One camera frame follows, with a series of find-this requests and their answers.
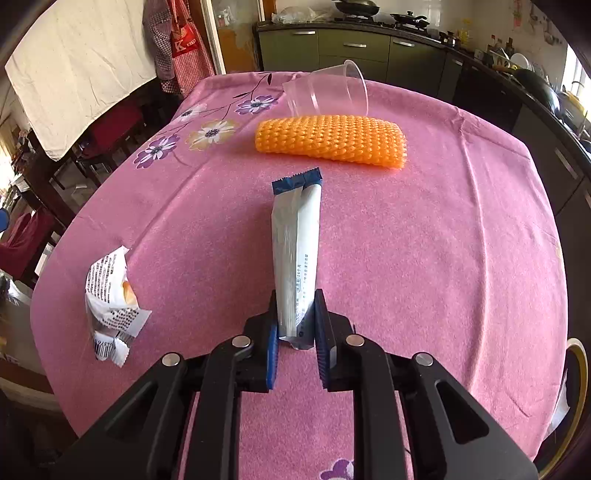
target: white flower print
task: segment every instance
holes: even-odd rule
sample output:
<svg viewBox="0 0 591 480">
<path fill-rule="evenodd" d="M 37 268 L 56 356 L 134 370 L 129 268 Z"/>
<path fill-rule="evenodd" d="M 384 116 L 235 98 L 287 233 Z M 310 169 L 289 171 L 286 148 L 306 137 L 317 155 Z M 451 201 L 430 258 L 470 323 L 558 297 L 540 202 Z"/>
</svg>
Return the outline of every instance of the white flower print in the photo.
<svg viewBox="0 0 591 480">
<path fill-rule="evenodd" d="M 190 109 L 181 113 L 177 118 L 175 118 L 171 124 L 180 124 L 188 122 L 192 119 L 192 117 L 199 115 L 201 112 L 204 112 L 207 109 L 206 103 L 198 103 L 197 105 L 193 105 Z"/>
<path fill-rule="evenodd" d="M 185 140 L 185 143 L 191 144 L 189 150 L 205 150 L 213 143 L 222 143 L 234 134 L 238 126 L 232 120 L 214 120 L 203 124 L 201 130 L 192 132 Z"/>
</svg>

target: plastic cup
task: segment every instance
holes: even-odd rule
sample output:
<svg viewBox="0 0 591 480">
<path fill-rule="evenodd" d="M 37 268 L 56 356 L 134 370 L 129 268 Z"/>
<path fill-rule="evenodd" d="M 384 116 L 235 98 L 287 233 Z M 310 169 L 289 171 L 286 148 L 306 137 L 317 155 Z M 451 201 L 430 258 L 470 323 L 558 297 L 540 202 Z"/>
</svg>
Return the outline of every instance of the plastic cup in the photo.
<svg viewBox="0 0 591 480">
<path fill-rule="evenodd" d="M 354 61 L 283 84 L 292 116 L 368 114 L 368 91 Z"/>
</svg>

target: orange foam net sleeve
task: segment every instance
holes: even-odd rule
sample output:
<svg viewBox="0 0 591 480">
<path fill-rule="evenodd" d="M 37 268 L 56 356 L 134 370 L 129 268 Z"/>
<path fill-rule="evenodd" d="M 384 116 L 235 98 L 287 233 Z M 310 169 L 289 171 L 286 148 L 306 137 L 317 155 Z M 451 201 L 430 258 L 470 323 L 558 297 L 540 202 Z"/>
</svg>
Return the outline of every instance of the orange foam net sleeve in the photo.
<svg viewBox="0 0 591 480">
<path fill-rule="evenodd" d="M 353 115 L 317 115 L 261 122 L 255 146 L 263 153 L 403 168 L 406 137 L 392 122 Z"/>
</svg>

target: plate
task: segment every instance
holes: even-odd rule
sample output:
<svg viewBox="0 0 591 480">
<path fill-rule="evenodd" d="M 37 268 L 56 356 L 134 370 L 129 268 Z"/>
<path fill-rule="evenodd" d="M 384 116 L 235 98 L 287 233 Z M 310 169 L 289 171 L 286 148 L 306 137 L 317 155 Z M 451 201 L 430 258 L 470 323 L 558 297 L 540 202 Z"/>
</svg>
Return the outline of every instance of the plate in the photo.
<svg viewBox="0 0 591 480">
<path fill-rule="evenodd" d="M 533 68 L 531 67 L 531 63 L 529 62 L 529 60 L 526 59 L 525 56 L 522 55 L 521 53 L 515 53 L 511 57 L 511 61 L 513 63 L 515 63 L 516 65 L 519 65 L 519 67 L 521 67 L 522 69 L 533 70 Z"/>
</svg>

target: kitchen cabinet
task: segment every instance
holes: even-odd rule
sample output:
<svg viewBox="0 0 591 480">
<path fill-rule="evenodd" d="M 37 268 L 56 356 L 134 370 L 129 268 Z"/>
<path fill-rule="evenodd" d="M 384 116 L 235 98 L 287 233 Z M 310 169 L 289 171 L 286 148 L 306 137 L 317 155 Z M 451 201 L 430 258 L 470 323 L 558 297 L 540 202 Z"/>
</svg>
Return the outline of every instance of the kitchen cabinet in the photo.
<svg viewBox="0 0 591 480">
<path fill-rule="evenodd" d="M 452 104 L 509 133 L 521 109 L 521 101 L 497 78 L 467 63 L 464 63 L 457 80 Z"/>
<path fill-rule="evenodd" d="M 550 128 L 525 105 L 511 133 L 529 149 L 556 215 L 583 179 L 583 172 Z"/>
<path fill-rule="evenodd" d="M 388 70 L 388 64 L 382 61 L 320 55 L 320 68 L 325 69 L 326 67 L 332 67 L 334 65 L 342 65 L 347 59 L 353 60 L 357 64 L 359 70 L 361 70 L 361 73 L 363 74 L 364 79 L 374 80 L 376 82 L 386 81 L 386 71 Z"/>
<path fill-rule="evenodd" d="M 464 62 L 461 57 L 449 52 L 446 54 L 437 98 L 447 103 L 452 102 L 463 65 Z"/>
<path fill-rule="evenodd" d="M 318 32 L 318 52 L 323 56 L 388 62 L 388 35 L 356 30 L 324 29 Z"/>
<path fill-rule="evenodd" d="M 263 66 L 271 72 L 313 72 L 319 68 L 318 31 L 259 32 Z"/>
<path fill-rule="evenodd" d="M 569 296 L 569 337 L 591 350 L 591 182 L 584 179 L 556 216 Z"/>
<path fill-rule="evenodd" d="M 435 97 L 445 58 L 440 48 L 391 37 L 386 82 Z"/>
</svg>

